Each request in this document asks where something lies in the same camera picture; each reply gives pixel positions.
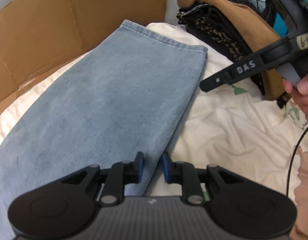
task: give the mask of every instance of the denim fabric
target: denim fabric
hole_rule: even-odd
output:
[[[109,168],[144,152],[142,183],[125,190],[142,195],[178,138],[206,51],[125,20],[60,76],[0,146],[0,240],[13,237],[14,198],[90,164]]]

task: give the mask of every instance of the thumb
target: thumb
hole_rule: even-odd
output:
[[[308,74],[297,84],[297,90],[302,95],[308,95]]]

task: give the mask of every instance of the ribbed gray surface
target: ribbed gray surface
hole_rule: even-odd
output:
[[[67,240],[242,240],[219,228],[201,207],[180,197],[128,197],[102,208],[85,231]],[[290,240],[281,236],[277,240]]]

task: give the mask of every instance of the screw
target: screw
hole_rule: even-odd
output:
[[[117,198],[113,195],[106,195],[101,198],[101,201],[104,204],[113,204],[117,201]]]
[[[191,195],[187,200],[192,204],[198,205],[203,203],[204,198],[200,195]]]

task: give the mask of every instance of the label sticker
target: label sticker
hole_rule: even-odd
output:
[[[297,44],[301,50],[308,49],[308,33],[297,36]]]

